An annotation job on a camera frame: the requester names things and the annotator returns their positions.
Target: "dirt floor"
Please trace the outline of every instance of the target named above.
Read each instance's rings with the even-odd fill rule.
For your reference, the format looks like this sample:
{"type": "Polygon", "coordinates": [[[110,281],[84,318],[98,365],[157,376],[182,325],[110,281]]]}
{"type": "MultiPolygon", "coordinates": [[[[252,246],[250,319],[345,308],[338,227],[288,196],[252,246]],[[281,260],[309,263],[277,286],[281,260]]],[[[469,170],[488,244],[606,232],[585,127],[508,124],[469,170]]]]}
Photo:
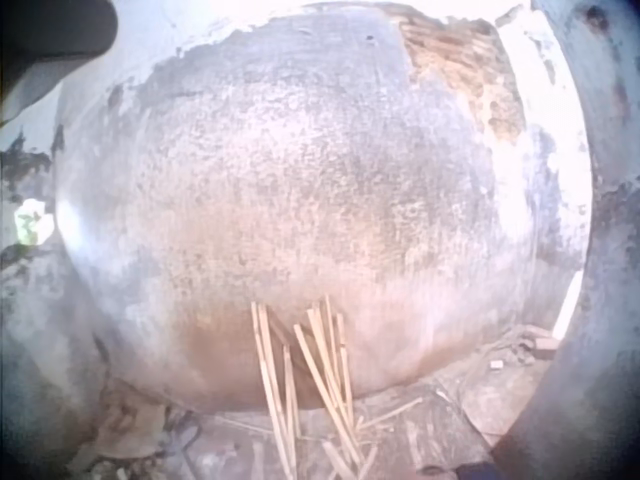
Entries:
{"type": "MultiPolygon", "coordinates": [[[[375,450],[366,478],[419,478],[420,469],[487,459],[549,366],[531,345],[521,331],[511,332],[412,385],[358,400],[361,450],[365,456],[375,450]]],[[[98,437],[70,465],[76,477],[285,478],[266,411],[203,416],[155,403],[116,381],[109,391],[98,437]]],[[[300,421],[298,478],[339,478],[322,447],[323,440],[340,446],[326,411],[301,412],[300,421]]]]}

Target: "weathered wall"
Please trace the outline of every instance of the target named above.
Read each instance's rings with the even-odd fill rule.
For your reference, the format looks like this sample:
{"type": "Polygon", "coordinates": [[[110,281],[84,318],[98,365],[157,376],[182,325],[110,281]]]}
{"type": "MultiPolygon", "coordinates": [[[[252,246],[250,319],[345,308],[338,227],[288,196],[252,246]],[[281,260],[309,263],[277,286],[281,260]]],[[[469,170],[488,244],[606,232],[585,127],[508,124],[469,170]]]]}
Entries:
{"type": "Polygon", "coordinates": [[[23,199],[54,208],[51,150],[30,148],[37,142],[21,134],[2,153],[2,453],[3,466],[8,456],[51,478],[93,433],[105,365],[92,337],[97,311],[60,236],[35,247],[15,237],[23,199]]]}
{"type": "Polygon", "coordinates": [[[566,54],[594,170],[591,245],[567,339],[496,450],[513,478],[636,478],[640,387],[640,11],[536,2],[566,54]],[[634,465],[635,471],[620,471],[634,465]]]}
{"type": "Polygon", "coordinates": [[[114,371],[198,410],[259,404],[254,299],[291,327],[328,293],[360,395],[525,312],[553,319],[586,249],[584,131],[565,121],[558,162],[516,77],[489,22],[323,6],[180,52],[89,107],[70,79],[58,222],[114,371]],[[544,254],[551,299],[531,291],[544,254]]]}

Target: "stained surface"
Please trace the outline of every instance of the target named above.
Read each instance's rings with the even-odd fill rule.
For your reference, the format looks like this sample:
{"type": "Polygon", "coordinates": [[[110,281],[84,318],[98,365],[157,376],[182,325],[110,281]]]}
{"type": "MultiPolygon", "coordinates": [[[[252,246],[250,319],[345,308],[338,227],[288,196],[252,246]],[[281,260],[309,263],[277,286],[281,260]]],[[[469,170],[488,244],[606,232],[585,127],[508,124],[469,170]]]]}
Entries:
{"type": "MultiPolygon", "coordinates": [[[[469,27],[508,71],[491,28],[469,27]]],[[[337,9],[194,48],[128,109],[120,87],[82,122],[61,109],[58,222],[118,375],[200,411],[259,404],[251,300],[291,327],[329,294],[357,395],[517,321],[540,228],[518,96],[487,105],[513,112],[505,170],[470,99],[414,68],[387,13],[337,9]]]]}

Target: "debris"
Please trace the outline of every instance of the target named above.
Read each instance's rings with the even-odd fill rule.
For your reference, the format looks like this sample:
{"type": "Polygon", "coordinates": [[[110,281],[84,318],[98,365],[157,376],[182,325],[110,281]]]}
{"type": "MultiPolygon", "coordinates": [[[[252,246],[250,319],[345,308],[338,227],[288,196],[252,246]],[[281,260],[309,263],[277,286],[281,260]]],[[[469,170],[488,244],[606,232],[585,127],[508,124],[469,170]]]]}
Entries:
{"type": "Polygon", "coordinates": [[[106,415],[94,441],[96,455],[143,458],[161,450],[166,406],[111,379],[103,397],[106,415]]]}
{"type": "Polygon", "coordinates": [[[362,425],[360,425],[360,430],[364,430],[366,428],[372,427],[374,425],[376,425],[377,423],[383,422],[385,420],[388,420],[392,417],[395,417],[396,415],[400,415],[401,413],[405,412],[406,410],[409,410],[410,408],[415,407],[416,405],[418,405],[419,403],[422,403],[424,399],[422,397],[418,397],[415,400],[412,400],[409,403],[405,403],[404,405],[396,408],[395,410],[392,410],[388,413],[385,413],[384,415],[381,415],[377,418],[374,418],[373,420],[369,420],[368,422],[363,423],[362,425]]]}
{"type": "Polygon", "coordinates": [[[78,453],[67,464],[67,470],[72,475],[79,475],[89,470],[96,460],[98,460],[98,454],[93,442],[83,443],[78,449],[78,453]]]}
{"type": "Polygon", "coordinates": [[[535,343],[534,355],[536,358],[551,359],[560,346],[560,340],[555,338],[537,338],[535,343]]]}
{"type": "Polygon", "coordinates": [[[331,461],[334,470],[342,480],[357,480],[355,474],[351,471],[345,460],[342,458],[336,447],[331,442],[322,442],[322,447],[331,461]]]}
{"type": "Polygon", "coordinates": [[[369,474],[369,471],[373,467],[373,463],[376,460],[376,455],[377,454],[378,454],[378,446],[377,445],[373,445],[371,447],[371,450],[369,450],[369,454],[367,455],[367,458],[364,461],[364,464],[362,465],[362,468],[360,469],[360,474],[358,475],[358,480],[365,480],[365,478],[369,474]]]}
{"type": "Polygon", "coordinates": [[[533,338],[549,338],[551,337],[551,332],[537,325],[525,325],[523,335],[533,338]]]}
{"type": "Polygon", "coordinates": [[[504,368],[504,362],[502,360],[491,360],[489,362],[489,368],[491,370],[502,370],[504,368]]]}

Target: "bamboo stick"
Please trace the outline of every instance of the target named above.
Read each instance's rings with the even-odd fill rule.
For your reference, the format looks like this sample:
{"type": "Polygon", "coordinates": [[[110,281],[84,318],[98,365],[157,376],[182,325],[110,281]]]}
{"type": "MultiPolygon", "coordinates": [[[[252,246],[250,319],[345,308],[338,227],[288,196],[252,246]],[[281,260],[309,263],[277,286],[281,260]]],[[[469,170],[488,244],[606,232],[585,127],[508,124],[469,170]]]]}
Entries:
{"type": "Polygon", "coordinates": [[[276,398],[274,397],[274,392],[271,385],[271,378],[269,375],[269,370],[267,367],[267,362],[265,360],[265,352],[263,350],[263,342],[260,337],[260,325],[259,325],[259,308],[256,307],[255,302],[251,304],[251,315],[253,317],[253,333],[256,340],[256,349],[258,350],[258,359],[260,361],[260,373],[262,375],[262,382],[264,384],[264,391],[267,397],[267,406],[269,408],[269,414],[271,416],[271,423],[273,424],[273,432],[276,439],[276,447],[278,449],[278,454],[280,456],[280,462],[282,463],[282,468],[284,469],[285,477],[287,479],[292,479],[291,475],[291,467],[289,463],[289,459],[287,456],[287,448],[283,442],[283,432],[280,423],[280,419],[278,417],[278,412],[276,409],[276,398]]]}
{"type": "Polygon", "coordinates": [[[353,458],[356,465],[361,465],[363,462],[362,454],[359,452],[358,447],[356,446],[354,437],[350,436],[348,430],[345,428],[343,423],[343,419],[340,417],[340,414],[337,412],[333,403],[331,401],[331,397],[327,388],[322,381],[322,376],[318,371],[318,366],[316,365],[313,356],[311,355],[311,351],[309,350],[309,345],[307,345],[307,340],[300,328],[300,325],[294,325],[293,331],[298,338],[298,343],[300,343],[300,348],[302,349],[302,353],[307,361],[307,365],[309,365],[309,369],[311,370],[311,375],[313,376],[314,381],[316,382],[316,386],[318,391],[320,392],[320,396],[322,397],[322,401],[325,404],[327,412],[331,416],[336,429],[338,430],[338,434],[344,440],[347,450],[349,451],[349,455],[353,458]]]}
{"type": "Polygon", "coordinates": [[[295,393],[292,390],[291,386],[291,375],[293,373],[293,367],[291,364],[291,351],[289,347],[285,345],[282,348],[283,358],[284,358],[284,390],[285,390],[285,398],[287,405],[287,440],[289,443],[289,455],[291,460],[291,471],[293,472],[293,476],[297,477],[297,458],[296,458],[296,433],[294,426],[294,413],[293,413],[293,396],[295,393]]]}
{"type": "Polygon", "coordinates": [[[410,408],[416,406],[417,404],[422,403],[423,400],[424,399],[422,397],[418,397],[415,400],[396,408],[395,410],[391,410],[390,412],[385,413],[384,415],[380,415],[379,417],[376,417],[373,420],[369,420],[368,422],[365,422],[362,425],[360,425],[360,430],[373,427],[374,425],[377,425],[380,422],[384,422],[385,420],[395,417],[396,415],[400,415],[405,410],[409,410],[410,408]]]}
{"type": "Polygon", "coordinates": [[[329,457],[334,470],[338,472],[338,475],[340,475],[342,480],[358,480],[355,474],[347,466],[346,462],[344,461],[336,447],[333,446],[333,443],[322,442],[322,447],[329,457]]]}
{"type": "Polygon", "coordinates": [[[342,368],[344,374],[344,397],[346,402],[347,418],[349,425],[353,425],[353,393],[351,391],[351,377],[349,375],[349,359],[347,357],[347,349],[340,347],[340,358],[342,360],[342,368]]]}
{"type": "Polygon", "coordinates": [[[374,445],[373,447],[371,447],[371,450],[369,450],[367,459],[364,461],[364,465],[362,465],[362,468],[358,473],[358,480],[365,480],[367,478],[367,475],[369,475],[369,471],[371,470],[371,467],[373,467],[373,462],[375,462],[376,460],[377,454],[378,454],[378,446],[374,445]]]}
{"type": "Polygon", "coordinates": [[[262,343],[264,345],[264,354],[267,360],[267,368],[269,371],[269,378],[271,380],[271,387],[273,388],[273,394],[276,397],[279,407],[279,413],[282,414],[282,397],[280,396],[280,386],[278,385],[278,377],[276,375],[276,364],[273,359],[273,347],[271,345],[271,330],[269,330],[269,318],[267,316],[267,308],[259,304],[258,305],[258,319],[260,325],[260,334],[262,336],[262,343]]]}
{"type": "Polygon", "coordinates": [[[329,324],[329,346],[331,348],[331,360],[333,366],[333,372],[336,377],[336,383],[338,385],[338,392],[341,391],[341,378],[340,369],[338,365],[338,350],[336,349],[336,332],[333,325],[333,312],[331,311],[331,302],[329,301],[329,295],[324,296],[324,304],[327,310],[327,323],[329,324]]]}
{"type": "Polygon", "coordinates": [[[347,404],[347,415],[349,424],[353,425],[353,392],[351,391],[351,375],[349,374],[349,359],[347,355],[347,339],[344,328],[344,317],[338,313],[336,315],[338,323],[338,341],[340,342],[340,365],[342,367],[342,379],[344,386],[344,399],[347,404]]]}
{"type": "Polygon", "coordinates": [[[298,394],[296,393],[295,375],[293,374],[293,364],[291,359],[291,349],[287,349],[287,355],[285,355],[285,382],[289,386],[291,391],[291,409],[293,413],[293,430],[295,438],[300,438],[302,432],[300,431],[300,412],[298,410],[298,394]]]}
{"type": "Polygon", "coordinates": [[[311,330],[313,331],[313,335],[316,339],[316,344],[318,346],[318,351],[320,353],[320,360],[322,361],[322,365],[325,372],[325,377],[327,381],[327,385],[329,387],[329,393],[333,400],[333,404],[338,407],[338,411],[342,418],[344,419],[345,426],[349,430],[349,434],[352,438],[355,438],[353,432],[353,423],[349,421],[349,414],[347,413],[347,408],[345,404],[342,402],[342,395],[340,394],[340,390],[338,390],[338,385],[336,384],[335,376],[333,375],[333,370],[331,368],[331,359],[329,358],[329,352],[327,351],[327,342],[324,338],[324,328],[322,326],[322,318],[320,318],[319,313],[315,310],[307,310],[307,316],[309,317],[309,322],[311,323],[311,330]]]}

